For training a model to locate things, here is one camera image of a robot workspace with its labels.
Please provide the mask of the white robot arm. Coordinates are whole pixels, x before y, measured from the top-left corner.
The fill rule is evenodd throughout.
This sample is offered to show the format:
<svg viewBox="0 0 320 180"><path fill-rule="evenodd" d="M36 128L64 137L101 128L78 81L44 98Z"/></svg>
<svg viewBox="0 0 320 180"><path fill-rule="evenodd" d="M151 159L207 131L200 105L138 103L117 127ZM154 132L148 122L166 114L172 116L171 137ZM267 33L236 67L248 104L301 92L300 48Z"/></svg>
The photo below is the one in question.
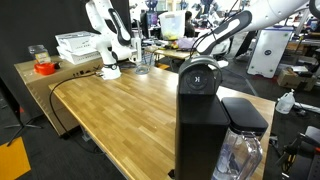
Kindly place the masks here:
<svg viewBox="0 0 320 180"><path fill-rule="evenodd" d="M139 62L138 48L110 0L88 0L85 8L92 28L99 32L90 37L90 44L102 58L101 77L117 79L121 76L118 61Z"/></svg>

